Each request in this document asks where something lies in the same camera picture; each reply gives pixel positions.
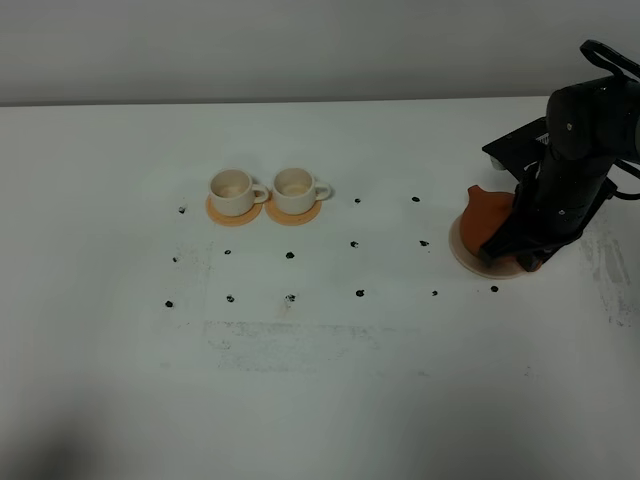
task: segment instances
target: white cup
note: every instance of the white cup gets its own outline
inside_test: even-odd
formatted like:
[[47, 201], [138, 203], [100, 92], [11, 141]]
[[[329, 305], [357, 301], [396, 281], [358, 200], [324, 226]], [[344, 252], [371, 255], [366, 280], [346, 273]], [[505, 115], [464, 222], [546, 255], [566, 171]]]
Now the white cup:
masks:
[[251, 210], [255, 203], [266, 202], [269, 190], [264, 185], [254, 184], [251, 175], [244, 170], [222, 170], [209, 182], [209, 197], [222, 215], [238, 217]]
[[301, 215], [311, 210], [316, 201], [326, 200], [330, 195], [329, 185], [316, 182], [302, 168], [285, 168], [273, 179], [273, 200], [278, 210], [287, 215]]

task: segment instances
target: black cable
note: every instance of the black cable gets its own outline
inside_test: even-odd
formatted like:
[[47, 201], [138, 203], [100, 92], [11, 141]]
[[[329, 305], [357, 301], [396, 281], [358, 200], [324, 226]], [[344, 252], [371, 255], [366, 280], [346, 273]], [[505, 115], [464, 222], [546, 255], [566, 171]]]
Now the black cable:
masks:
[[[620, 170], [624, 170], [629, 175], [633, 175], [638, 180], [640, 180], [640, 170], [638, 170], [636, 167], [632, 167], [624, 160], [617, 159], [614, 162], [614, 165]], [[640, 200], [640, 193], [613, 192], [613, 196], [619, 198], [620, 200]]]

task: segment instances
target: white wall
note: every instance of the white wall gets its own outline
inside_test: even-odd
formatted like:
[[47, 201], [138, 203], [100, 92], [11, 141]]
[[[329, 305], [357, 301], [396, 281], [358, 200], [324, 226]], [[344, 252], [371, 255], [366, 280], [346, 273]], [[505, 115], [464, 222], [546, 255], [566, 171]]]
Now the white wall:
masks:
[[4, 0], [0, 102], [549, 93], [637, 0]]

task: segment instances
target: table surface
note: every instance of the table surface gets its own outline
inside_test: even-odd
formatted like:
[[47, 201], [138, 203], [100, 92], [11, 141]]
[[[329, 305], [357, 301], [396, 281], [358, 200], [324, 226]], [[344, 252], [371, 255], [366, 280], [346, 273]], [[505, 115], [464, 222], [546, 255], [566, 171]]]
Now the table surface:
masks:
[[[107, 478], [637, 478], [640, 207], [514, 280], [449, 251], [545, 104], [0, 109], [3, 442], [80, 415]], [[313, 222], [208, 219], [214, 172], [286, 166], [334, 188]]]

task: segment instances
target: cup handle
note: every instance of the cup handle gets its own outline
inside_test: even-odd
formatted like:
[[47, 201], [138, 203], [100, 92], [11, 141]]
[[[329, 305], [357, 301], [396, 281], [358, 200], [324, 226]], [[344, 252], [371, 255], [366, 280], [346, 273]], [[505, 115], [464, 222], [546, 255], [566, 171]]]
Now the cup handle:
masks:
[[251, 186], [251, 190], [260, 193], [260, 195], [256, 195], [256, 199], [253, 201], [253, 203], [264, 203], [269, 200], [269, 189], [264, 185], [254, 183]]
[[331, 187], [328, 183], [316, 182], [316, 200], [326, 200], [331, 196]]

